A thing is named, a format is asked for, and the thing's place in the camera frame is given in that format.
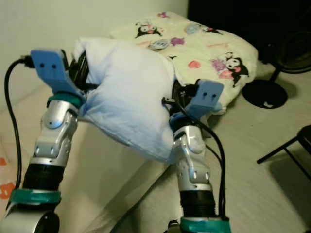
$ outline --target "black object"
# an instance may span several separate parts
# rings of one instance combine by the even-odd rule
[[[280,71],[276,69],[270,80],[256,79],[246,84],[242,89],[244,98],[260,108],[273,109],[281,107],[287,101],[287,93],[274,82],[279,73]]]
[[[288,151],[287,147],[292,143],[298,141],[304,149],[311,155],[311,125],[303,127],[297,134],[296,137],[292,138],[279,148],[275,149],[271,153],[257,160],[258,164],[261,164],[265,160],[269,159],[281,150],[285,150],[290,158],[297,164],[297,166],[302,170],[302,172],[311,180],[311,175],[303,168],[299,161]]]
[[[244,98],[260,108],[278,108],[287,100],[286,91],[277,83],[280,72],[299,74],[311,70],[311,31],[297,31],[271,46],[272,64],[276,67],[269,80],[257,79],[242,90]]]
[[[64,170],[62,166],[29,164],[23,188],[57,191],[63,179]]]
[[[212,191],[181,191],[180,204],[184,217],[216,217]]]
[[[69,76],[74,84],[82,91],[87,92],[96,89],[99,85],[86,83],[89,73],[86,52],[82,53],[78,61],[72,60],[69,67]]]
[[[242,37],[270,62],[270,44],[288,32],[310,29],[311,2],[189,0],[188,19]]]
[[[20,186],[20,181],[21,181],[21,149],[20,149],[20,141],[19,141],[19,133],[18,133],[18,126],[17,122],[13,113],[11,101],[10,101],[10,94],[9,94],[9,80],[10,80],[10,75],[18,64],[26,64],[29,61],[21,58],[16,61],[14,61],[9,68],[7,69],[4,77],[4,94],[5,94],[5,101],[6,101],[6,106],[9,110],[10,117],[12,120],[13,128],[14,128],[14,134],[15,134],[15,142],[16,142],[16,149],[17,149],[17,179],[15,183],[15,189],[19,188]]]
[[[167,228],[168,229],[164,233],[181,233],[181,229],[177,220],[171,220]]]
[[[39,220],[34,233],[58,233],[59,217],[54,212],[47,212]]]

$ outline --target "cushion with cartoon print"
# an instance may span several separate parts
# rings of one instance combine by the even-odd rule
[[[218,113],[225,112],[228,104],[256,75],[258,52],[247,41],[173,12],[154,14],[110,35],[170,58],[187,83],[195,83],[197,79],[222,83],[224,90],[219,101],[223,109]]]

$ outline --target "cable connector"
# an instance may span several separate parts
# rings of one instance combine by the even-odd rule
[[[28,68],[34,68],[34,62],[30,55],[21,56],[21,59],[23,59],[23,64],[25,64]]]

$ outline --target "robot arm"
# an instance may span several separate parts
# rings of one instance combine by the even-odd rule
[[[86,101],[86,91],[96,88],[87,84],[85,54],[68,66],[61,50],[34,50],[31,59],[38,76],[52,88],[54,96],[41,121],[41,134],[25,174],[21,189],[12,192],[7,213],[0,223],[1,233],[57,233],[59,218],[54,210],[61,200],[58,187],[63,179],[71,141],[77,128],[79,108]],[[214,110],[223,86],[211,81],[178,86],[176,99],[163,99],[170,105],[170,126],[174,132],[173,153],[176,156],[178,186],[184,216],[180,226],[171,224],[168,232],[230,233],[228,221],[215,214],[215,201],[204,160],[205,143],[201,129],[186,117],[178,105],[192,116]]]
[[[0,224],[1,233],[57,233],[59,218],[54,213],[60,203],[58,191],[70,153],[71,141],[77,129],[79,107],[85,101],[79,89],[86,81],[86,59],[73,62],[69,70],[64,52],[34,50],[32,61],[39,77],[54,93],[41,120],[41,133],[35,143],[23,186],[10,197],[7,213]]]
[[[162,100],[163,104],[170,106],[170,125],[174,131],[172,153],[176,157],[180,203],[184,213],[180,225],[177,221],[169,223],[168,233],[231,233],[228,220],[215,213],[209,168],[205,160],[206,145],[201,129],[177,107],[178,102],[189,114],[200,119],[218,108],[222,90],[222,84],[212,81],[198,80],[195,85],[185,87],[176,82],[173,88],[174,99]]]

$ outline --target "white wall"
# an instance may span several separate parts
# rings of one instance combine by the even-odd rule
[[[0,110],[5,106],[5,72],[20,55],[33,48],[63,48],[70,55],[79,36],[105,36],[113,28],[160,11],[185,16],[187,4],[187,0],[0,0]],[[43,85],[34,70],[22,65],[10,84],[13,102]]]

